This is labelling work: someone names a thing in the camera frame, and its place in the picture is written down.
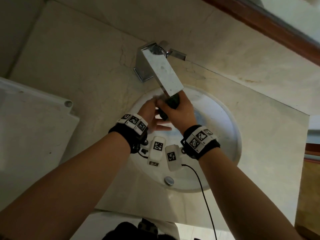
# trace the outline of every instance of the chrome faucet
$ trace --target chrome faucet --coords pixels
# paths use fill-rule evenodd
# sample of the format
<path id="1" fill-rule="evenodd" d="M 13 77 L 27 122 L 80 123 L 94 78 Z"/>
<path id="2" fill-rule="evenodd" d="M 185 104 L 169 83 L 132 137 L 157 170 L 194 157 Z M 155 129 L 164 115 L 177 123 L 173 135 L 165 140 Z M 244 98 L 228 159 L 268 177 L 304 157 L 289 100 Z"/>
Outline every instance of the chrome faucet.
<path id="1" fill-rule="evenodd" d="M 183 89 L 183 85 L 167 61 L 168 56 L 186 60 L 186 54 L 170 48 L 167 41 L 152 41 L 138 48 L 134 71 L 143 83 L 154 77 L 164 94 L 171 97 Z"/>

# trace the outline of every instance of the beige stone counter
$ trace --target beige stone counter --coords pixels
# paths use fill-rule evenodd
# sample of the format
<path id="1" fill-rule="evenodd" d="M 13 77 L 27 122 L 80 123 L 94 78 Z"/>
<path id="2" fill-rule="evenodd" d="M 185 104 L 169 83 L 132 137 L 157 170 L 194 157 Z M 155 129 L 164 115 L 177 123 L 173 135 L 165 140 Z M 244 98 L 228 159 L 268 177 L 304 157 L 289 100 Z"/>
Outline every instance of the beige stone counter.
<path id="1" fill-rule="evenodd" d="M 80 123 L 64 160 L 103 137 L 155 80 L 141 83 L 133 67 L 144 41 L 49 1 L 11 79 L 68 98 Z M 309 116 L 190 62 L 171 58 L 183 84 L 213 94 L 234 115 L 242 134 L 239 168 L 294 223 Z M 217 229 L 227 226 L 205 192 Z M 202 193 L 166 190 L 129 160 L 98 209 L 211 227 Z"/>

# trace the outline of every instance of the sink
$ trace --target sink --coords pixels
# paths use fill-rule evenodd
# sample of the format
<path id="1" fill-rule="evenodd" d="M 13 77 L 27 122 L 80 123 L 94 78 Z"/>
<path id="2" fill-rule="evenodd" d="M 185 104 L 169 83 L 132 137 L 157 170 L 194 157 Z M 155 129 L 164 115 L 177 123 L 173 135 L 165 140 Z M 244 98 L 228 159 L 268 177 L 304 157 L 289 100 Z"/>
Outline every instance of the sink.
<path id="1" fill-rule="evenodd" d="M 217 98 L 201 89 L 185 86 L 183 90 L 194 106 L 194 114 L 198 124 L 204 125 L 212 131 L 218 137 L 223 152 L 230 160 L 238 164 L 242 148 L 241 136 L 229 109 Z M 161 88 L 146 93 L 133 105 L 130 113 L 137 113 L 147 100 L 161 94 L 163 94 Z M 180 141 L 183 138 L 181 133 L 171 123 L 165 125 L 172 127 L 172 131 L 155 131 L 148 135 L 148 141 L 151 142 L 155 136 L 161 136 L 166 139 L 166 146 L 175 144 L 181 147 Z M 147 159 L 139 154 L 131 154 L 130 159 L 147 177 L 167 189 L 190 193 L 201 191 L 198 178 L 190 168 L 182 167 L 182 169 L 174 172 L 169 170 L 165 154 L 163 154 L 158 167 L 148 165 Z M 209 189 L 208 182 L 197 160 L 184 156 L 182 163 L 191 166 L 197 172 L 204 190 Z M 174 184 L 168 186 L 164 181 L 165 177 L 171 177 Z"/>

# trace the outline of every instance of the faucet handle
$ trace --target faucet handle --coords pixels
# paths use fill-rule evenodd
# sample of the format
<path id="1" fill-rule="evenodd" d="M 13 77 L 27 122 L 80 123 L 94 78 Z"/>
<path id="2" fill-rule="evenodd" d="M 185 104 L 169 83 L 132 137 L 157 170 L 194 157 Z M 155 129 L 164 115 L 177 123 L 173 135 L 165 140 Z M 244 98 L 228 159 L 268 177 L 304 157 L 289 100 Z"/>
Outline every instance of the faucet handle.
<path id="1" fill-rule="evenodd" d="M 180 59 L 180 60 L 186 61 L 187 55 L 184 54 L 184 53 L 182 53 L 182 52 L 179 52 L 179 51 L 177 51 L 177 50 L 175 50 L 175 49 L 172 49 L 172 48 L 170 47 L 170 44 L 169 44 L 167 41 L 162 40 L 162 41 L 158 44 L 158 46 L 160 46 L 160 48 L 162 48 L 162 50 L 163 50 L 164 53 L 165 53 L 164 55 L 165 55 L 166 57 L 168 57 L 168 56 L 173 56 L 173 57 L 178 58 L 178 59 Z"/>

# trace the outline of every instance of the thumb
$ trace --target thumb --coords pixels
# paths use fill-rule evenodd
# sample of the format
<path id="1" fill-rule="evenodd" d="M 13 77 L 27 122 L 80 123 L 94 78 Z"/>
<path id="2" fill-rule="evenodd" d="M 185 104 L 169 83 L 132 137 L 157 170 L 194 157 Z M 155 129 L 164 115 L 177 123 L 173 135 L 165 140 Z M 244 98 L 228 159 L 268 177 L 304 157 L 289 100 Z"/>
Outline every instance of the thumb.
<path id="1" fill-rule="evenodd" d="M 163 100 L 158 99 L 157 100 L 157 106 L 158 108 L 162 109 L 163 112 L 165 112 L 168 116 L 171 114 L 172 112 L 172 108 L 169 107 L 169 105 L 167 105 Z"/>

